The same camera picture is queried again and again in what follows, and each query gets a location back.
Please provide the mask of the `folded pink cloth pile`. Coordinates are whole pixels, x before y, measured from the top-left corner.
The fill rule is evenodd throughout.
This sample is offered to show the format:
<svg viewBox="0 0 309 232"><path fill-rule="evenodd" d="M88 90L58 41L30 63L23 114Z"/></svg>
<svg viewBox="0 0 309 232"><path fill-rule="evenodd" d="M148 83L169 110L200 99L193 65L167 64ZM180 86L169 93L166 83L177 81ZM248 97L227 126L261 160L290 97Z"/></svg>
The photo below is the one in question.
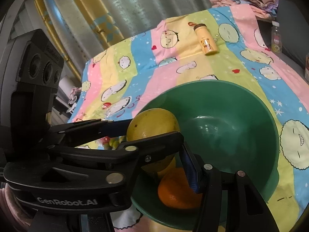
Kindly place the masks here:
<svg viewBox="0 0 309 232"><path fill-rule="evenodd" d="M212 8L247 4L259 20L272 21L277 17L279 0L210 0Z"/></svg>

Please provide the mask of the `red tomato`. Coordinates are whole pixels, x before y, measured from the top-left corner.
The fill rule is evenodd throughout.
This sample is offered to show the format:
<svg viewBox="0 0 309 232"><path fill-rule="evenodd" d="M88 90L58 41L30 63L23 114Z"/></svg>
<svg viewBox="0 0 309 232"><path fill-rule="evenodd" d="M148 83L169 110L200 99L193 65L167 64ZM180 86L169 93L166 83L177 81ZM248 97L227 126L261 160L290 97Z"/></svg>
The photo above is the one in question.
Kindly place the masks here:
<svg viewBox="0 0 309 232"><path fill-rule="evenodd" d="M108 143L110 141L110 137L105 136L102 138L102 140L103 140L103 143Z"/></svg>

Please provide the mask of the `small green fruit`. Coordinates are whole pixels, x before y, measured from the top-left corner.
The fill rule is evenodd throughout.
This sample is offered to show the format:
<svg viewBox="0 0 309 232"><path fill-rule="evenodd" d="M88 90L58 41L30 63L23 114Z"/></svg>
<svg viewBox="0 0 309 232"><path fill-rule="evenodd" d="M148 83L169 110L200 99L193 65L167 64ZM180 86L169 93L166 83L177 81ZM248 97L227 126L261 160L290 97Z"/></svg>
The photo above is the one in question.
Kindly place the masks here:
<svg viewBox="0 0 309 232"><path fill-rule="evenodd" d="M126 136L119 136L119 137L114 137L111 138L109 141L109 146L112 150L116 150L118 146L126 141Z"/></svg>

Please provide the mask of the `green plastic bowl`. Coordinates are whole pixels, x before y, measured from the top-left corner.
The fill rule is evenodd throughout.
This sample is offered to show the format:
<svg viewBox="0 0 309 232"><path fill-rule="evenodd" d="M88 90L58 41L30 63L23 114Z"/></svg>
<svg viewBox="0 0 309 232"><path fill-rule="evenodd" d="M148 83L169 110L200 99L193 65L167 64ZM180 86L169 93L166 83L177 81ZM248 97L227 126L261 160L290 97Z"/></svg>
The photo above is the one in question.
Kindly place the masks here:
<svg viewBox="0 0 309 232"><path fill-rule="evenodd" d="M254 93L225 81L191 82L162 93L146 105L151 108L172 112L191 151L220 170L219 226L226 226L225 173L244 171L267 203L279 181L279 135L270 111ZM157 194L158 184L142 173L132 194L133 204L160 224L193 230L199 209L165 206Z"/></svg>

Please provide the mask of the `grey sofa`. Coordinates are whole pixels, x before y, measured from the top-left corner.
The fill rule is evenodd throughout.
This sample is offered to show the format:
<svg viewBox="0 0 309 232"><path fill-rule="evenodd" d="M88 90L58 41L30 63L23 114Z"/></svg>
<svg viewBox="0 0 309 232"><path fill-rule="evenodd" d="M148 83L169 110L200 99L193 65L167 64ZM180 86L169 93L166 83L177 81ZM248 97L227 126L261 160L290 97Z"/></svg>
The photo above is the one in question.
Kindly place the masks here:
<svg viewBox="0 0 309 232"><path fill-rule="evenodd" d="M279 0L277 17L282 40L278 56L303 76L308 54L308 23L297 6L289 0Z"/></svg>

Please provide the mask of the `colourful cartoon bed sheet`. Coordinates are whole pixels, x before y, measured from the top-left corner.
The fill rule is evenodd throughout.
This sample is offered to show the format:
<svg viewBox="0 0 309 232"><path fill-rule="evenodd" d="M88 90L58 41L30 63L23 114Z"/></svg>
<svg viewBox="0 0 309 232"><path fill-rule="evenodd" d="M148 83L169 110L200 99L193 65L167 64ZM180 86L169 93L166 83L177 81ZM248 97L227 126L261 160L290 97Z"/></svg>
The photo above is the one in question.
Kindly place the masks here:
<svg viewBox="0 0 309 232"><path fill-rule="evenodd" d="M205 55L188 22L206 24L218 52ZM129 119L175 86L206 79L238 84L270 110L279 131L279 184L268 206L289 231L308 204L308 84L267 49L249 5L163 20L86 62L71 122Z"/></svg>

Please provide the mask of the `yellow patterned curtain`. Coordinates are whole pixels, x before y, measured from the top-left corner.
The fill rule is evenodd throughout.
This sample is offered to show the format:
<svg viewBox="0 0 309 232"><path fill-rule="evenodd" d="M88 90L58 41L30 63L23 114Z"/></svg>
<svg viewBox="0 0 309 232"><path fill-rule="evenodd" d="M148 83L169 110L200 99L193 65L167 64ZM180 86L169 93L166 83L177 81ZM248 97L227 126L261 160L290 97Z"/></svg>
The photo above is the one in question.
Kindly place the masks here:
<svg viewBox="0 0 309 232"><path fill-rule="evenodd" d="M34 0L34 4L48 36L78 81L86 61L124 38L103 0Z"/></svg>

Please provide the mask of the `clear plastic bottle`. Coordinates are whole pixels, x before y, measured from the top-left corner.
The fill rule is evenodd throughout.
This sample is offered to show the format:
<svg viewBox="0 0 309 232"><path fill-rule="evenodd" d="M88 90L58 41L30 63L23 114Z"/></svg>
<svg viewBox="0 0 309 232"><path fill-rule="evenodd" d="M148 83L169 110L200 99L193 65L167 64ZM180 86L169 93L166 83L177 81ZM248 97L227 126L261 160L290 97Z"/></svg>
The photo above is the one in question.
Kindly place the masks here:
<svg viewBox="0 0 309 232"><path fill-rule="evenodd" d="M281 53L282 52L282 40L281 34L279 31L280 24L276 21L272 21L271 29L271 49L273 52Z"/></svg>

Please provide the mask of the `yellow-green pear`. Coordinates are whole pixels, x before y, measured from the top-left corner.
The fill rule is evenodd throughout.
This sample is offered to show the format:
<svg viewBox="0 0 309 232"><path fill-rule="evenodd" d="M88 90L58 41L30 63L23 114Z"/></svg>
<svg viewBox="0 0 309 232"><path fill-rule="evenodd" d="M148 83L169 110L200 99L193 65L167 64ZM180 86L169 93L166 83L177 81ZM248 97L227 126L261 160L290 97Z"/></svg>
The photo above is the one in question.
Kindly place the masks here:
<svg viewBox="0 0 309 232"><path fill-rule="evenodd" d="M141 168L163 176L175 153L184 142L177 118L162 108L152 108L136 115L130 122L126 152L135 152Z"/></svg>

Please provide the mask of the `yellow grapefruit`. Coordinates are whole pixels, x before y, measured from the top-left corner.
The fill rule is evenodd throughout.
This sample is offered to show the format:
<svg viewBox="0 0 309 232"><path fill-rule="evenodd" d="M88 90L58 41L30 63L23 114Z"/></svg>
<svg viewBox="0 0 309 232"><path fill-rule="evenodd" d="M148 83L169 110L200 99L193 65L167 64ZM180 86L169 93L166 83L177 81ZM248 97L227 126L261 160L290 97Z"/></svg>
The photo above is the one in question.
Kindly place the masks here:
<svg viewBox="0 0 309 232"><path fill-rule="evenodd" d="M170 164L162 171L157 172L159 178L164 177L171 169L176 168L176 159L173 158Z"/></svg>

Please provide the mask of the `orange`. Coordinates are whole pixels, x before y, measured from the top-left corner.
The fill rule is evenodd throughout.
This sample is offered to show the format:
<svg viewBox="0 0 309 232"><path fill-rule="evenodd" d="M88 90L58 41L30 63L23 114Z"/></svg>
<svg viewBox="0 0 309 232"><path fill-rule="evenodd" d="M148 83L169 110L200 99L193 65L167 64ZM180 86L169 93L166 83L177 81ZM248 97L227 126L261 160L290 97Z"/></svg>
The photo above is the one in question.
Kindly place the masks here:
<svg viewBox="0 0 309 232"><path fill-rule="evenodd" d="M196 194L189 186L183 168L169 170L158 186L158 197L169 207L190 210L200 207L202 194Z"/></svg>

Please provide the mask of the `white paper roll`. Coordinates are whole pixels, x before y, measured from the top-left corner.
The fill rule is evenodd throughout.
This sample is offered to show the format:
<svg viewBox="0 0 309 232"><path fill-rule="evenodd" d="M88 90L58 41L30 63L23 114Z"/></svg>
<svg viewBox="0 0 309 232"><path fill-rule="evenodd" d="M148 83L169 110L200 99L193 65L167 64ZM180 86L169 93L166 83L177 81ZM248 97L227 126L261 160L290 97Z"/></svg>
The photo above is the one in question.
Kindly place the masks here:
<svg viewBox="0 0 309 232"><path fill-rule="evenodd" d="M75 84L67 75L65 75L59 82L59 88L67 97L70 96L72 89L75 87Z"/></svg>

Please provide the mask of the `yellow cartoon bottle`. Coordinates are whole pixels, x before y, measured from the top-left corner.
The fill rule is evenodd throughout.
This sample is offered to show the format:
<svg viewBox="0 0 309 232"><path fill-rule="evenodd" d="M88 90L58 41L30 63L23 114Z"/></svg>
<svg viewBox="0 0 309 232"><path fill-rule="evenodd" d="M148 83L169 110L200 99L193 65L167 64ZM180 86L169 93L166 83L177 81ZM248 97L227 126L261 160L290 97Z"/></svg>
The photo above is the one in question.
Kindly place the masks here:
<svg viewBox="0 0 309 232"><path fill-rule="evenodd" d="M191 26L196 33L199 45L205 55L213 55L218 52L216 42L208 31L206 24L188 22L188 25Z"/></svg>

